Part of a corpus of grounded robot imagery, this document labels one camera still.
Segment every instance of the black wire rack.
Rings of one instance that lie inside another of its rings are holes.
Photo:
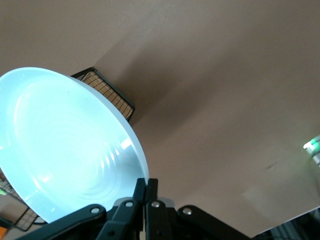
[[[16,193],[16,191],[12,188],[4,173],[0,169],[0,190],[7,193],[9,196],[14,198],[16,201],[19,201],[25,206],[24,212],[20,215],[20,217],[15,221],[9,221],[4,217],[0,216],[0,222],[6,224],[7,226],[17,228],[23,232],[26,232],[30,229],[30,227],[34,224],[35,220],[39,217],[26,203],[21,199],[21,197]]]
[[[127,121],[130,120],[135,111],[135,106],[123,96],[101,73],[94,67],[87,68],[71,77],[78,79],[105,96],[125,117]]]

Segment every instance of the metal bolt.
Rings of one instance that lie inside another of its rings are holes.
[[[100,208],[98,208],[98,207],[95,207],[95,208],[91,209],[91,213],[92,214],[97,214],[99,211],[100,211]]]
[[[192,214],[192,210],[190,208],[184,208],[182,211],[185,215],[191,215]]]
[[[153,202],[151,203],[151,206],[154,207],[154,208],[158,208],[158,207],[160,207],[160,202],[158,202],[158,201],[153,201]]]
[[[134,205],[134,203],[132,201],[128,201],[125,203],[125,206],[128,208],[131,208]]]

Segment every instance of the white plate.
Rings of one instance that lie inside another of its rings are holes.
[[[103,95],[35,67],[0,77],[0,168],[48,223],[89,204],[110,210],[149,178],[134,131]]]

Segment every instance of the dish rack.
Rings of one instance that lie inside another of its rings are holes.
[[[135,106],[123,96],[100,72],[94,67],[73,74],[71,77],[78,79],[105,96],[129,121],[135,111]]]
[[[16,201],[19,201],[25,206],[25,210],[22,215],[15,221],[12,222],[2,216],[0,216],[0,223],[8,227],[17,228],[23,232],[26,232],[35,223],[36,219],[39,217],[26,203],[21,199],[21,197],[12,188],[8,180],[6,179],[4,173],[0,169],[0,190],[5,192],[7,195],[11,196]]]

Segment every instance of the orange object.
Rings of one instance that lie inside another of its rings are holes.
[[[6,236],[8,229],[0,226],[0,240],[3,240]]]

